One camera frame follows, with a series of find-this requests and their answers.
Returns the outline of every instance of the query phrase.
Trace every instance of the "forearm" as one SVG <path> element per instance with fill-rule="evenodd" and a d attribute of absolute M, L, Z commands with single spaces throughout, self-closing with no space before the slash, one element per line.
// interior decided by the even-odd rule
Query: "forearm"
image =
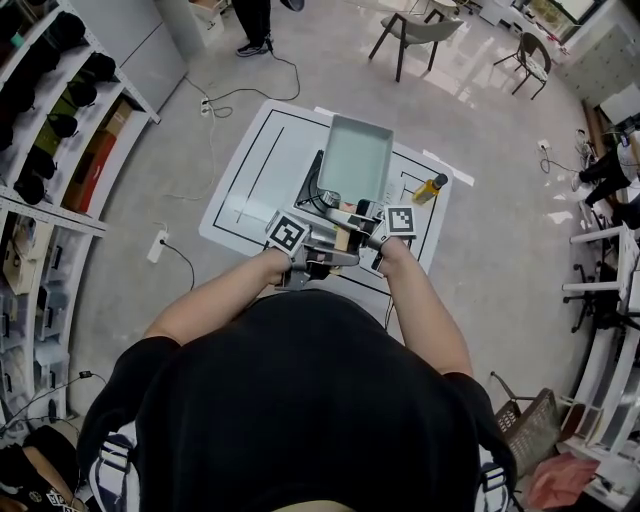
<path fill-rule="evenodd" d="M 153 322 L 145 337 L 166 336 L 181 345 L 233 320 L 269 285 L 288 258 L 270 249 L 179 298 Z"/>
<path fill-rule="evenodd" d="M 406 253 L 384 267 L 405 345 L 441 374 L 473 376 L 460 329 L 420 263 L 408 249 Z"/>

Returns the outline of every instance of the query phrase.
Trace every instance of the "backpack strap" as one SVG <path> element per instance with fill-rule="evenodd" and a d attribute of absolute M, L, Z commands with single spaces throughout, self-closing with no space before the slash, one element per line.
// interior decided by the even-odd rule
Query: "backpack strap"
<path fill-rule="evenodd" d="M 505 512 L 509 506 L 507 475 L 496 464 L 491 452 L 480 449 L 480 486 L 476 494 L 475 512 Z"/>
<path fill-rule="evenodd" d="M 109 432 L 91 466 L 89 483 L 103 512 L 137 512 L 140 509 L 140 479 L 131 462 L 138 445 L 135 422 L 118 432 Z"/>

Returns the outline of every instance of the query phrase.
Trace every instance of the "hand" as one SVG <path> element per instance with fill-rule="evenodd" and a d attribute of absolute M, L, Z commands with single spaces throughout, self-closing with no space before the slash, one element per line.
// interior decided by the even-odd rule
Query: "hand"
<path fill-rule="evenodd" d="M 398 237 L 392 236 L 380 248 L 382 253 L 382 263 L 380 264 L 380 272 L 389 277 L 397 269 L 402 268 L 406 261 L 415 260 L 409 247 Z"/>
<path fill-rule="evenodd" d="M 282 274 L 291 268 L 289 256 L 279 249 L 267 249 L 258 254 L 256 258 L 262 259 L 268 284 L 279 284 L 282 281 Z"/>

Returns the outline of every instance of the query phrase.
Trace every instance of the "person's left arm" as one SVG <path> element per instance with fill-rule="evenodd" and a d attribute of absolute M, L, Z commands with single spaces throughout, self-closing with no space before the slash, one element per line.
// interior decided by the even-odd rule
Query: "person's left arm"
<path fill-rule="evenodd" d="M 267 249 L 245 263 L 199 286 L 167 307 L 144 337 L 162 336 L 189 343 L 233 320 L 291 266 L 278 249 Z"/>

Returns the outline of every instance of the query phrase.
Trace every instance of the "chair backrest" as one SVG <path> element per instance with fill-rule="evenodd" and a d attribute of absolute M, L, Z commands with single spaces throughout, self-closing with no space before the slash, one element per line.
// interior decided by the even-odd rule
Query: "chair backrest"
<path fill-rule="evenodd" d="M 520 57 L 522 61 L 524 62 L 526 60 L 526 55 L 532 56 L 536 50 L 540 50 L 544 58 L 544 70 L 546 73 L 549 73 L 549 71 L 551 71 L 551 56 L 547 48 L 536 36 L 529 32 L 524 32 L 520 39 Z"/>
<path fill-rule="evenodd" d="M 418 39 L 419 44 L 444 41 L 462 25 L 462 21 L 441 21 L 429 25 L 423 21 L 405 19 L 407 20 L 407 34 Z"/>

